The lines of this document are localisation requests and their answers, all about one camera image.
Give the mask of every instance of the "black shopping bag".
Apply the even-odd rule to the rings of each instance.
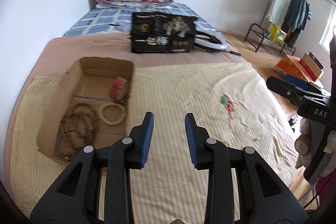
[[[162,12],[133,13],[132,52],[189,52],[194,45],[196,20]]]

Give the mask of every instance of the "window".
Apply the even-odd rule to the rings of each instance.
[[[334,35],[334,27],[336,27],[336,6],[333,5],[330,11],[328,24],[325,28],[324,34],[320,41],[320,44],[328,52],[330,52],[329,44]]]

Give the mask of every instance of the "black clamp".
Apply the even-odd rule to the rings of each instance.
[[[147,112],[134,127],[110,147],[86,146],[69,163],[31,212],[34,224],[125,223],[134,224],[130,169],[147,162],[154,115]],[[98,219],[102,169],[107,167],[104,221]]]
[[[315,184],[331,158],[324,149],[329,133],[336,129],[336,105],[326,90],[296,77],[291,78],[300,86],[304,84],[305,88],[274,76],[267,79],[266,85],[298,107],[299,116],[310,119],[312,143],[319,145],[312,151],[313,159],[303,175],[310,184]]]
[[[236,169],[240,220],[236,224],[302,224],[307,214],[287,186],[252,147],[226,147],[185,116],[190,157],[197,170],[209,170],[204,224],[234,223],[231,168]]]

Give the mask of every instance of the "orange box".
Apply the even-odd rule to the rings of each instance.
[[[275,68],[282,70],[285,74],[293,75],[323,88],[320,80],[313,80],[309,73],[300,64],[300,58],[296,56],[286,55],[286,57],[284,57],[278,64],[275,65]]]

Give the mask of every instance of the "cardboard box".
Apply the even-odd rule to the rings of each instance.
[[[100,119],[99,107],[107,102],[112,102],[109,97],[110,88],[114,79],[121,77],[126,79],[129,84],[124,104],[127,112],[133,70],[132,62],[120,59],[83,57],[76,61],[63,75],[48,105],[38,133],[38,149],[61,164],[67,165],[69,163],[60,153],[60,151],[64,155],[69,153],[70,147],[63,138],[60,138],[59,127],[64,115],[68,114],[70,109],[79,102],[90,104],[97,112],[98,130],[92,144],[95,148],[110,146],[123,138],[126,135],[126,118],[121,124],[110,126]],[[79,107],[78,110],[90,112],[87,107]],[[104,116],[109,121],[118,120],[120,114],[121,110],[118,107],[108,107],[104,110]],[[77,145],[83,142],[75,133],[72,136]]]
[[[305,53],[304,56],[300,60],[300,64],[305,68],[305,70],[309,73],[310,77],[316,81],[320,79],[323,75],[323,70],[319,68],[317,63],[309,56],[308,53]]]
[[[305,70],[304,67],[300,64],[301,59],[296,56],[286,55],[283,59],[279,61],[278,64],[275,65],[275,69],[281,70],[282,73],[293,75],[295,77],[298,77],[302,80],[312,82],[319,87],[323,88],[323,85],[321,84],[320,80],[314,81],[309,73]]]
[[[324,65],[321,63],[320,60],[316,58],[316,56],[312,52],[309,53],[309,56],[311,57],[312,60],[314,60],[314,62],[319,66],[321,70],[324,69]]]

